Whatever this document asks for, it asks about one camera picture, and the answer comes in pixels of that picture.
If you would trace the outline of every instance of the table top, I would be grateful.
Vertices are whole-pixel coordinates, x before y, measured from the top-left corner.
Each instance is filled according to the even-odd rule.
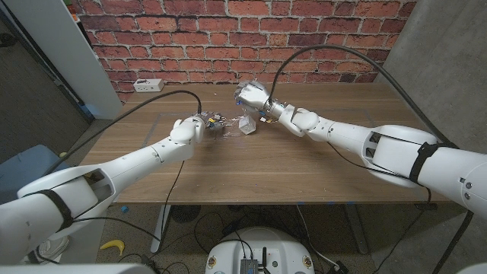
[[[188,84],[166,86],[163,92],[195,92],[203,111],[219,112],[230,120],[243,111],[233,94],[236,85]],[[122,112],[160,93],[135,93]],[[279,84],[275,97],[327,119],[360,126],[386,124],[425,127],[385,84]],[[188,94],[156,100],[110,127],[81,164],[118,158],[166,138],[177,119],[196,112]],[[408,189],[379,180],[343,160],[325,142],[299,138],[280,123],[256,121],[250,135],[214,136],[208,129],[195,154],[183,166],[170,204],[295,204],[404,203],[424,201],[423,188]],[[228,131],[238,132],[238,125]],[[358,156],[340,150],[351,161]],[[118,202],[161,203],[176,179],[181,163],[169,164],[123,191]],[[447,201],[433,193],[432,201]]]

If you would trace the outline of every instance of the power outlet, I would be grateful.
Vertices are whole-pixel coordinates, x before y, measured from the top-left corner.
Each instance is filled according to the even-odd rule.
[[[159,92],[162,91],[163,86],[162,79],[138,79],[134,83],[137,92]]]

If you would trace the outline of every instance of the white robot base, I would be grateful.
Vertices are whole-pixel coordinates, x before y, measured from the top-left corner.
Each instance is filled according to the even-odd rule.
[[[240,242],[239,236],[250,247]],[[262,271],[263,262],[271,274],[314,273],[310,253],[299,241],[274,228],[252,227],[221,239],[208,255],[205,274],[257,274],[257,268]]]

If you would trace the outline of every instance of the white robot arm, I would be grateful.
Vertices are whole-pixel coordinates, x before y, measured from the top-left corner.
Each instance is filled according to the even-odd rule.
[[[71,167],[42,177],[0,205],[0,265],[18,263],[47,238],[69,235],[104,212],[128,186],[175,161],[193,156],[202,141],[201,118],[177,120],[170,136],[103,164]]]
[[[270,103],[269,93],[257,81],[240,83],[235,100],[274,116],[299,137],[309,135],[314,141],[355,153],[365,167],[378,170],[369,171],[382,180],[404,187],[426,186],[487,218],[487,155],[442,147],[435,136],[419,129],[366,128],[335,122],[276,99]]]

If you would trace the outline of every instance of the brick wall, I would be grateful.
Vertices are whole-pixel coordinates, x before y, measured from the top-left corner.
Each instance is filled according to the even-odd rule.
[[[76,0],[94,51],[121,100],[137,78],[168,83],[272,82],[302,46],[339,44],[384,62],[415,1]],[[372,82],[350,54],[316,50],[280,82]]]

